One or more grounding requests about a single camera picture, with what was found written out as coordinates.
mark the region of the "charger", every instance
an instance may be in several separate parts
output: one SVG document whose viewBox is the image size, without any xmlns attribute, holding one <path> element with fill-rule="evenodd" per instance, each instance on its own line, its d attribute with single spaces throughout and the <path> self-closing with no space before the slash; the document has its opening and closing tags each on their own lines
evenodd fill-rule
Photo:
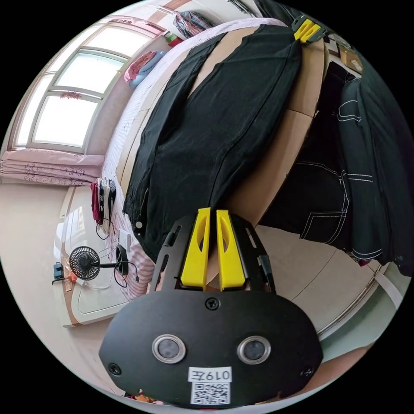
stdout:
<svg viewBox="0 0 414 414">
<path fill-rule="evenodd" d="M 131 234 L 126 232 L 125 230 L 119 230 L 119 244 L 129 252 L 129 248 L 131 247 Z"/>
</svg>

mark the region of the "pink pillow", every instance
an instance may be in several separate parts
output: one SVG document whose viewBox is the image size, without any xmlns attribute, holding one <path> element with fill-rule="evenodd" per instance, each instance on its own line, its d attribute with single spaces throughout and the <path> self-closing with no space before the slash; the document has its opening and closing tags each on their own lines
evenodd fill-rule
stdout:
<svg viewBox="0 0 414 414">
<path fill-rule="evenodd" d="M 135 79 L 141 68 L 143 68 L 156 54 L 156 51 L 144 53 L 134 63 L 131 63 L 124 75 L 125 82 Z"/>
</svg>

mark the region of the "window frame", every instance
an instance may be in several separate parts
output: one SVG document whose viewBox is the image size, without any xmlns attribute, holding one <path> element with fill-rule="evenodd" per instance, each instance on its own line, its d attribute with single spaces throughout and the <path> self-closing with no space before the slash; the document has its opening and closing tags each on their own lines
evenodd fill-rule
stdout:
<svg viewBox="0 0 414 414">
<path fill-rule="evenodd" d="M 125 24 L 120 22 L 113 22 L 113 19 L 130 19 L 132 22 L 136 22 L 138 26 L 135 26 L 132 24 Z M 25 95 L 23 96 L 22 100 L 20 101 L 20 104 L 16 108 L 16 111 L 13 115 L 13 118 L 11 120 L 8 136 L 7 136 L 7 150 L 13 151 L 13 150 L 19 150 L 21 148 L 40 148 L 40 149 L 50 149 L 54 151 L 65 151 L 70 153 L 78 153 L 78 154 L 85 154 L 90 138 L 92 135 L 92 131 L 95 127 L 98 115 L 100 113 L 100 110 L 102 108 L 102 105 L 105 104 L 105 101 L 107 100 L 108 95 L 110 94 L 110 91 L 113 89 L 115 84 L 119 81 L 121 76 L 123 76 L 123 72 L 125 69 L 133 62 L 135 57 L 141 52 L 141 50 L 145 47 L 148 47 L 149 43 L 156 39 L 157 37 L 161 36 L 162 33 L 165 32 L 165 29 L 161 27 L 155 27 L 155 25 L 150 25 L 152 29 L 159 30 L 158 34 L 153 33 L 152 31 L 148 30 L 146 31 L 143 27 L 145 27 L 145 24 L 147 24 L 146 21 L 137 19 L 137 18 L 131 18 L 130 16 L 107 16 L 106 18 L 94 23 L 93 25 L 89 26 L 85 30 L 83 30 L 81 33 L 79 33 L 75 38 L 73 38 L 68 44 L 66 44 L 64 47 L 62 47 L 59 52 L 45 65 L 45 67 L 42 69 L 42 71 L 39 73 L 39 75 L 33 80 L 32 84 L 26 91 Z M 85 39 L 80 45 L 76 47 L 76 49 L 68 56 L 68 58 L 65 60 L 65 62 L 60 66 L 59 69 L 55 71 L 49 71 L 48 69 L 55 63 L 55 61 L 62 55 L 62 53 L 67 50 L 70 45 L 76 41 L 80 36 L 84 34 L 88 29 L 91 27 L 99 26 L 99 28 L 87 39 Z M 123 53 L 116 52 L 113 50 L 108 50 L 104 48 L 98 48 L 98 47 L 90 47 L 87 46 L 87 43 L 89 43 L 94 37 L 98 36 L 99 33 L 104 31 L 106 28 L 112 27 L 112 28 L 119 28 L 126 31 L 134 31 L 136 33 L 139 33 L 141 35 L 144 35 L 148 38 L 147 43 L 145 43 L 141 48 L 136 50 L 133 56 L 127 56 Z M 79 53 L 91 53 L 93 55 L 98 56 L 105 56 L 110 57 L 111 59 L 118 60 L 122 62 L 122 66 L 118 70 L 118 73 L 115 74 L 115 76 L 112 78 L 111 82 L 107 86 L 104 93 L 99 93 L 95 91 L 90 91 L 82 88 L 76 88 L 76 87 L 66 87 L 66 86 L 58 86 L 54 85 L 54 83 L 59 79 L 60 76 L 65 72 L 67 67 L 71 64 L 71 62 L 74 60 L 75 56 Z M 38 87 L 40 81 L 45 75 L 51 75 L 53 74 L 50 83 L 46 89 L 46 91 L 43 94 L 43 97 L 40 101 L 40 103 L 37 106 L 34 118 L 31 123 L 30 132 L 28 139 L 25 144 L 17 144 L 17 137 L 19 135 L 19 131 L 23 122 L 23 119 L 26 114 L 26 110 L 28 106 L 30 105 L 31 98 L 33 96 L 33 93 L 36 91 L 36 88 Z M 40 122 L 42 112 L 45 107 L 45 101 L 48 96 L 60 96 L 65 91 L 73 91 L 78 92 L 81 94 L 80 99 L 88 100 L 91 102 L 96 102 L 96 108 L 94 111 L 94 114 L 92 116 L 92 119 L 89 123 L 88 129 L 86 131 L 83 145 L 82 147 L 76 147 L 76 146 L 68 146 L 63 144 L 56 144 L 56 143 L 44 143 L 44 142 L 34 142 L 34 136 L 37 130 L 37 126 Z"/>
</svg>

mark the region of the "window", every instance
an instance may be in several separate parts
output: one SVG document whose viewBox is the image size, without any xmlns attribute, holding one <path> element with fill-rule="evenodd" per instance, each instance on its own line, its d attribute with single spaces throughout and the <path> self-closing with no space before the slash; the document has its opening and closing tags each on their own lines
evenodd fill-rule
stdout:
<svg viewBox="0 0 414 414">
<path fill-rule="evenodd" d="M 148 37 L 137 31 L 108 27 L 98 33 L 86 46 L 109 49 L 131 57 L 148 42 Z"/>
<path fill-rule="evenodd" d="M 98 103 L 48 96 L 41 108 L 32 143 L 82 148 Z"/>
<path fill-rule="evenodd" d="M 83 31 L 41 73 L 15 120 L 12 147 L 83 153 L 105 94 L 154 36 L 142 22 L 109 18 Z"/>
<path fill-rule="evenodd" d="M 103 94 L 126 61 L 81 51 L 69 62 L 54 85 Z"/>
</svg>

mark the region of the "qr code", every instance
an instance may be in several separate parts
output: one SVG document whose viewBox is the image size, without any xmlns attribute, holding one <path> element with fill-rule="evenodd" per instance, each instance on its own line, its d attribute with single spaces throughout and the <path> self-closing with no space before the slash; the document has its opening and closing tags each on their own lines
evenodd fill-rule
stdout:
<svg viewBox="0 0 414 414">
<path fill-rule="evenodd" d="M 220 405 L 230 403 L 230 383 L 192 383 L 191 403 Z"/>
</svg>

